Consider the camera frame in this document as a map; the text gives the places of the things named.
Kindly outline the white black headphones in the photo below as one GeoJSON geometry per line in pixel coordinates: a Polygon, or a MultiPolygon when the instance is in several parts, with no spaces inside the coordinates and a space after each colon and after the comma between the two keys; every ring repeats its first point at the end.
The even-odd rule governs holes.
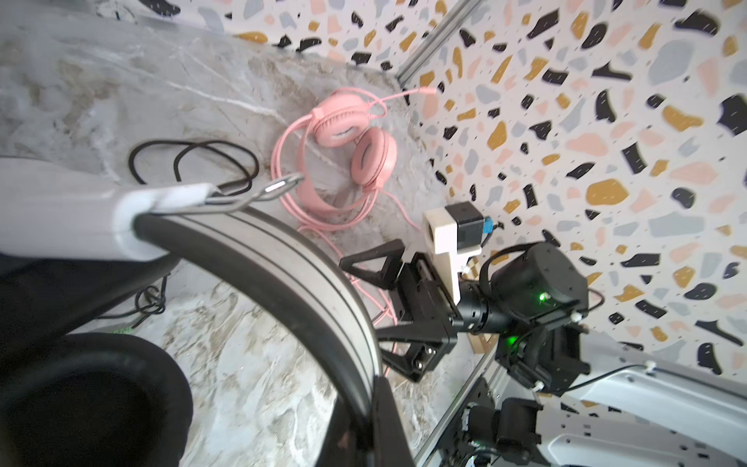
{"type": "Polygon", "coordinates": [[[1,462],[177,466],[274,432],[264,392],[302,346],[336,389],[317,466],[381,463],[390,392],[369,313],[316,245],[258,210],[295,177],[220,197],[1,161],[1,462]]]}

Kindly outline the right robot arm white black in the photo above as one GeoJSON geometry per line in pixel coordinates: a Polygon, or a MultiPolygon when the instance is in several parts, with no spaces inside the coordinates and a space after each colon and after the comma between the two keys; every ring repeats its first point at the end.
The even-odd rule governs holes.
{"type": "Polygon", "coordinates": [[[708,466],[746,460],[746,388],[662,360],[589,330],[591,289],[553,244],[505,249],[510,262],[447,291],[434,263],[404,262],[401,241],[340,260],[340,268],[387,291],[399,315],[377,339],[384,364],[417,383],[451,352],[460,334],[494,335],[494,358],[535,394],[569,396],[618,409],[640,424],[508,398],[498,408],[460,404],[455,415],[466,460],[490,455],[516,465],[708,466]]]}

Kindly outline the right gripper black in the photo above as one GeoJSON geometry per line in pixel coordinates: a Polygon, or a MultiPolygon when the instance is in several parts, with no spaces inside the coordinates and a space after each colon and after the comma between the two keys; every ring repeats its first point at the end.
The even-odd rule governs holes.
{"type": "Polygon", "coordinates": [[[393,301],[401,325],[377,329],[375,335],[380,344],[406,348],[403,353],[381,350],[382,361],[405,379],[420,383],[451,353],[465,321],[429,257],[418,252],[403,265],[405,250],[404,243],[394,239],[342,257],[338,265],[379,289],[395,288],[393,301]]]}

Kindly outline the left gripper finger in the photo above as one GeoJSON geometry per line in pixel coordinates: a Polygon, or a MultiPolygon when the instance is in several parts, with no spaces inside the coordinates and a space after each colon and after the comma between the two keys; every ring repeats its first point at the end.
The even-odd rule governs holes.
{"type": "Polygon", "coordinates": [[[316,466],[414,466],[389,380],[373,381],[369,422],[361,427],[338,397],[316,466]]]}

